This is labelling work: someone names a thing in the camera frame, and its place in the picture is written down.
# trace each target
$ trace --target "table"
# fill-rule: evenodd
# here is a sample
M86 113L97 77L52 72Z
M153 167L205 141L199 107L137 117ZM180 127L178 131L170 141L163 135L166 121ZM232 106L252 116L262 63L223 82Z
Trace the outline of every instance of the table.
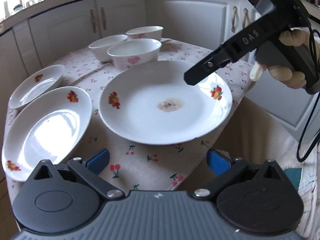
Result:
M163 42L158 60L177 60L197 63L207 56L209 49L175 40ZM174 190L205 157L208 149L217 140L228 120L238 107L250 85L249 71L252 65L239 60L219 69L217 74L229 85L233 106L228 118L214 131L190 142L150 146L128 141L110 131L98 114L98 100L103 88L121 73L113 64L99 62L88 48L71 52L52 63L66 67L62 85L73 85L88 92L92 99L93 112L90 125L73 156L86 158L101 148L110 152L109 165L100 177L128 193L129 190ZM8 109L5 134L18 115ZM8 192L13 202L22 183L7 178Z

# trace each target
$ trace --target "black cable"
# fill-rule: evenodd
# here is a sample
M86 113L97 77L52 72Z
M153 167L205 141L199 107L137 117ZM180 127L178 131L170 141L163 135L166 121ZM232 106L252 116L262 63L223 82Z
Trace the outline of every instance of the black cable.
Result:
M310 53L311 53L311 57L312 57L312 60L313 60L313 63L315 64L315 70L316 70L316 77L317 77L317 80L319 80L319 69L320 69L320 64L319 64L319 61L317 60L317 51L316 51L316 41L315 41L315 38L314 38L314 33L316 33L319 37L320 37L320 33L317 31L317 30L312 30L311 26L309 26L309 30L310 30L310 37L309 37L309 47L310 47ZM299 140L299 143L298 143L298 148L297 148L297 160L299 162L304 162L310 155L311 151L313 150L313 148L316 146L316 144L319 142L320 140L320 129L316 132L316 137L315 139L313 140L313 142L311 143L309 149L307 150L306 154L300 158L300 147L301 147L301 143L302 143L302 139L303 139L303 136L309 126L309 122L311 120L311 117L313 115L313 112L315 111L316 109L316 106L318 104L318 101L319 101L319 98L320 98L320 92L318 93L318 96L317 96L317 99L315 101L315 104L313 105L313 108L311 110L311 113L309 115L309 118L306 122L306 125L302 131L302 134L301 134L301 137L300 137L300 140Z

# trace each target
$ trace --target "white bowl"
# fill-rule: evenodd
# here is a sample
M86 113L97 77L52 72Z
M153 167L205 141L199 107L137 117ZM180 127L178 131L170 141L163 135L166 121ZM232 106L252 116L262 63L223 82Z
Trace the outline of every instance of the white bowl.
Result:
M156 61L122 72L102 92L102 121L119 136L150 145L182 143L214 130L228 117L231 91L216 73L187 85L183 75L192 66Z
M34 73L12 93L8 107L20 111L38 96L57 88L62 81L64 70L64 65L52 65Z
M123 34L109 36L91 43L88 47L91 49L98 61L107 62L111 60L107 53L108 49L117 43L126 41L127 38L128 36Z
M125 70L132 66L157 60L161 42L153 39L124 41L108 49L113 64Z
M17 181L26 181L38 162L66 160L86 131L91 98L77 87L49 91L29 104L12 123L2 148L2 167Z
M155 39L160 41L162 37L163 27L161 26L145 26L127 31L127 35L131 39Z

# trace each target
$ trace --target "plate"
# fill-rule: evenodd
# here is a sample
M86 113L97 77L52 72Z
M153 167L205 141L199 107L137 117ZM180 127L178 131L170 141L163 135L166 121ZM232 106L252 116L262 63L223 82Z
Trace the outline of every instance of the plate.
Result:
M154 61L116 76L100 97L102 121L119 136L150 145L190 141L214 130L231 110L230 88L216 73L187 85L183 74L192 66Z
M2 167L16 181L26 181L40 160L65 160L92 116L91 98L77 87L51 90L31 102L12 123L2 148Z
M62 81L64 69L64 65L52 65L28 77L12 93L8 107L20 111L38 96L57 88Z

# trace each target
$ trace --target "tile floor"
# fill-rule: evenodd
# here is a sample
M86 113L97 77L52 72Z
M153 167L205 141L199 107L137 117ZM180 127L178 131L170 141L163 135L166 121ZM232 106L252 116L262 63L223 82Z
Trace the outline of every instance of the tile floor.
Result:
M18 227L12 214L2 167L0 167L0 181L0 240L9 240L18 232Z

